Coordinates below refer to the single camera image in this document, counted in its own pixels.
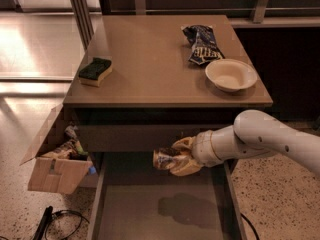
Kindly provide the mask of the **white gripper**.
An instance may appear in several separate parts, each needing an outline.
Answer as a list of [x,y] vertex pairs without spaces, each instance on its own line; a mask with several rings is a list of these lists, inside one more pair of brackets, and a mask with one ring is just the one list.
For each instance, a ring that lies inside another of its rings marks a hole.
[[175,165],[170,169],[170,172],[176,176],[187,176],[198,172],[202,165],[205,167],[213,167],[219,164],[219,159],[216,156],[211,130],[201,132],[196,137],[184,137],[172,144],[172,148],[176,150],[192,150],[191,158],[188,156],[178,156],[175,158]]

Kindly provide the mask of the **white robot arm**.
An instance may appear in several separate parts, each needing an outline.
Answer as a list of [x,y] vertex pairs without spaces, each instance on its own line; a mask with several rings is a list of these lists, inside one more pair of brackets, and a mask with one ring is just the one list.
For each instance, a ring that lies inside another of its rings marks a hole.
[[189,150],[202,166],[213,167],[230,159],[281,153],[309,171],[320,174],[320,137],[295,130],[258,110],[241,112],[232,126],[200,132],[175,142]]

